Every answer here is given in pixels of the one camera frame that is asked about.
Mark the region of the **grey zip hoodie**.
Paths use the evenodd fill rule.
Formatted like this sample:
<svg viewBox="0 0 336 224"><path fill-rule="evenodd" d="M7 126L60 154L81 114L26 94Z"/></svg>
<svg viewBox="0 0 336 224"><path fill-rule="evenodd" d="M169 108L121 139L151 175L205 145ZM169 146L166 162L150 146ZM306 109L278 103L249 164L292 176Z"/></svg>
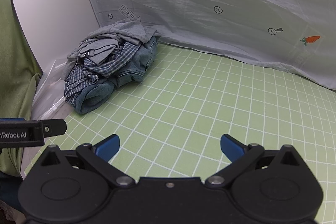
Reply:
<svg viewBox="0 0 336 224"><path fill-rule="evenodd" d="M62 79L65 80L80 57L87 57L94 65L100 65L124 42L135 46L147 43L156 33L152 26L143 26L138 20L124 19L114 24L100 27L91 32L68 56Z"/></svg>

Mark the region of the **clear plastic bag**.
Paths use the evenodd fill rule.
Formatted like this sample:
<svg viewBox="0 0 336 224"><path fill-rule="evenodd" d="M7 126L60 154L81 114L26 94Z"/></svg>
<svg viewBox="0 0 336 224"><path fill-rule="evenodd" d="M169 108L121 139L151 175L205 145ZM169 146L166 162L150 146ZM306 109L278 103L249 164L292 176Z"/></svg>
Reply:
<svg viewBox="0 0 336 224"><path fill-rule="evenodd" d="M62 80L66 59L56 59L43 72L34 95L31 119L65 119L73 110L64 100Z"/></svg>

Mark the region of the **blue denim jeans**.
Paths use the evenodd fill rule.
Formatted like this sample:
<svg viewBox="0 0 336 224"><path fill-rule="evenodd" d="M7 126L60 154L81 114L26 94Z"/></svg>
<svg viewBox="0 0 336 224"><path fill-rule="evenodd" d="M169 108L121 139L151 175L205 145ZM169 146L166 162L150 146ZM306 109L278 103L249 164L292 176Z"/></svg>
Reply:
<svg viewBox="0 0 336 224"><path fill-rule="evenodd" d="M127 42L117 60L109 60L108 66L103 64L100 73L89 70L87 66L93 63L85 58L66 78L65 101L77 113L86 114L105 103L116 89L131 82L142 82L155 60L157 45L157 36L140 46Z"/></svg>

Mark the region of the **green grid mat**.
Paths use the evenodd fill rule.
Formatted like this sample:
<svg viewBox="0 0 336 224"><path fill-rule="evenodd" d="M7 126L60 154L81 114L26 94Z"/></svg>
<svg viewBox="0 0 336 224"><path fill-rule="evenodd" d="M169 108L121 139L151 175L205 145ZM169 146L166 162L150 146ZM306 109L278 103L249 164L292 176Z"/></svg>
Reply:
<svg viewBox="0 0 336 224"><path fill-rule="evenodd" d="M207 178L229 163L223 134L266 149L291 144L323 188L317 220L335 223L335 92L305 78L161 44L142 83L66 123L46 144L74 149L117 134L111 163L133 178Z"/></svg>

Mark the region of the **blue plaid shirt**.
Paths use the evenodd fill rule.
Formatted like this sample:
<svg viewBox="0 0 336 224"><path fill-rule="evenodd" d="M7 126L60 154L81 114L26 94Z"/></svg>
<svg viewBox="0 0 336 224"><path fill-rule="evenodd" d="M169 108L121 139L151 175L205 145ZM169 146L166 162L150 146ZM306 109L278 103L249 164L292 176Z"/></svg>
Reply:
<svg viewBox="0 0 336 224"><path fill-rule="evenodd" d="M101 79L107 79L113 73L127 65L141 45L124 42L120 50L108 56L100 65L84 57L70 70L65 79L64 99L70 105L76 105L76 98L84 88L94 85Z"/></svg>

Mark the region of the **carrot print grey sheet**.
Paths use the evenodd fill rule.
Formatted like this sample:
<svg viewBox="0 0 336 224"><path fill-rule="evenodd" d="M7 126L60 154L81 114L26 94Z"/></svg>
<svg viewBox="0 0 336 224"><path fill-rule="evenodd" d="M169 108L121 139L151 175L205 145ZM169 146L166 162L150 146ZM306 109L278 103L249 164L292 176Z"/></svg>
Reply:
<svg viewBox="0 0 336 224"><path fill-rule="evenodd" d="M335 89L335 0L90 0L100 26L152 26L162 41Z"/></svg>

